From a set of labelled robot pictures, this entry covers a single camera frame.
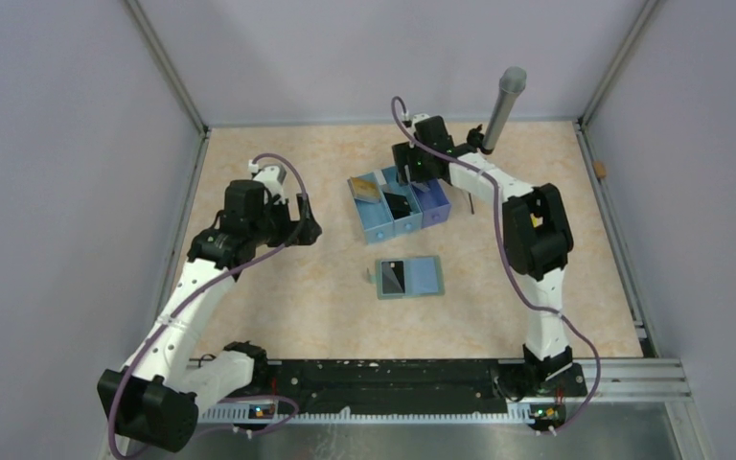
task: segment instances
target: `white wall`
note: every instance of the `white wall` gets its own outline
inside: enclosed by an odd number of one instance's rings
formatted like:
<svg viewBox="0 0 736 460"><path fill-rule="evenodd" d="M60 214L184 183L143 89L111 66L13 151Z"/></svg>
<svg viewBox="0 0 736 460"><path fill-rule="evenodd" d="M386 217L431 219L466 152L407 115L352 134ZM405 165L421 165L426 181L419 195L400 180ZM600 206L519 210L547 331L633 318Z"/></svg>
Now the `white wall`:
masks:
<svg viewBox="0 0 736 460"><path fill-rule="evenodd" d="M656 340L736 458L736 2L667 2L592 135Z"/></svg>
<svg viewBox="0 0 736 460"><path fill-rule="evenodd" d="M143 0L209 125L390 121L390 99L486 119L583 113L643 0Z"/></svg>
<svg viewBox="0 0 736 460"><path fill-rule="evenodd" d="M197 135L120 1L0 0L0 460L95 458Z"/></svg>

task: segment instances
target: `blue object in tray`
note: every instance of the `blue object in tray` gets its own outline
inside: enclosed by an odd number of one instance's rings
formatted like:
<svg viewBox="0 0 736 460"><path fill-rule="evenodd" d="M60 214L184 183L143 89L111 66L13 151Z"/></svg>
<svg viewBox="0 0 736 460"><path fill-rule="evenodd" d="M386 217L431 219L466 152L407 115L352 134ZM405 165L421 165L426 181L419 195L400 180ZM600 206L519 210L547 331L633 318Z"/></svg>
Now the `blue object in tray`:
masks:
<svg viewBox="0 0 736 460"><path fill-rule="evenodd" d="M426 185L429 190L423 192L416 187L401 185L397 182L395 166L383 169L382 175L391 193L407 197L407 202L410 204L410 215L393 219L384 195L379 203L368 203L355 199L356 212L359 214L365 240L369 244L383 242L447 221L450 204L437 179L428 181ZM377 184L372 172L363 174L359 178Z"/></svg>

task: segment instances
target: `gray cylinder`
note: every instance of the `gray cylinder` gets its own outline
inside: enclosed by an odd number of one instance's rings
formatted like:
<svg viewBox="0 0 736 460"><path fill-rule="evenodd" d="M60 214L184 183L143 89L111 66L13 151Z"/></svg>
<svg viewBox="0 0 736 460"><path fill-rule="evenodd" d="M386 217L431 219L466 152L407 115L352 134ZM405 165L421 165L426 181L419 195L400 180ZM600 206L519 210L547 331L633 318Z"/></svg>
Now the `gray cylinder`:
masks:
<svg viewBox="0 0 736 460"><path fill-rule="evenodd" d="M487 124L487 132L484 134L484 142L481 144L481 151L484 153L492 153L500 137L506 120L509 119L509 112L515 105L515 100L520 93L526 89L526 71L520 67L510 67L503 73L498 83L497 101L493 109L493 116Z"/></svg>

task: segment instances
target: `robotic arm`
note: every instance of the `robotic arm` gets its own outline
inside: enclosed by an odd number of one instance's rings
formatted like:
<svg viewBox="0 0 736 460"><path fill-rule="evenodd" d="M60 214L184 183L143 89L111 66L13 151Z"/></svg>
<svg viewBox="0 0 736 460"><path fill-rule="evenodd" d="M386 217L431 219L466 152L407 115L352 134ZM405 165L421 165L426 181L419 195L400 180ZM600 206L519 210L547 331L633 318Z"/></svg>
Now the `robotic arm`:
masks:
<svg viewBox="0 0 736 460"><path fill-rule="evenodd" d="M402 124L418 142L393 146L393 156L402 184L443 179L493 204L495 187L482 174L491 176L498 184L498 202L502 203L504 250L518 285L533 305L562 311L564 268L574 242L560 192L552 184L535 187L516 179L481 154L495 149L512 106L525 86L525 71L518 67L507 69L500 80L487 134L481 133L481 126L473 128L467 134L467 142L458 146L442 117L419 114L411 119L405 113ZM439 158L421 145L458 162ZM558 314L529 310L523 353L540 381L551 380L571 366L571 348Z"/></svg>
<svg viewBox="0 0 736 460"><path fill-rule="evenodd" d="M213 225L193 239L176 288L146 340L123 371L103 372L98 393L106 416L124 373L131 372L117 412L117 434L178 451L193 435L200 414L252 381L255 361L247 350L256 347L246 344L222 352L199 369L187 369L216 305L240 276L224 274L233 267L247 266L260 245L311 245L322 230L302 194L297 195L302 217L290 219L283 187L287 174L282 166L259 169L250 162L249 170L253 178L230 183L224 193L224 209ZM219 276L223 279L195 294ZM195 298L174 314L190 296ZM164 332L157 335L163 326ZM131 368L140 353L137 366Z"/></svg>

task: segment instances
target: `wooden table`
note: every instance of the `wooden table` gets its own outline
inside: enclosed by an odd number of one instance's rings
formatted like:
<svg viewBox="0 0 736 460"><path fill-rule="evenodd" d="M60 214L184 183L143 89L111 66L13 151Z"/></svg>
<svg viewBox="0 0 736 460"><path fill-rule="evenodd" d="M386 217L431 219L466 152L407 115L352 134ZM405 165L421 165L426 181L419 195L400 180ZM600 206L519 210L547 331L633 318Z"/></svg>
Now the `wooden table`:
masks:
<svg viewBox="0 0 736 460"><path fill-rule="evenodd" d="M471 126L448 128L461 139ZM467 195L445 184L448 222L366 245L346 179L392 165L391 145L402 140L393 125L213 130L183 253L222 207L229 181L248 178L247 160L262 151L283 154L303 175L323 236L246 270L218 306L197 356L236 340L251 340L273 358L521 356L526 308L500 265L490 206L476 200L471 215ZM564 312L603 357L640 357L572 124L510 123L489 159L527 182L560 188L575 241ZM290 177L287 189L297 192ZM415 255L441 257L445 295L378 300L366 268L376 259ZM583 342L569 338L576 357L591 356Z"/></svg>

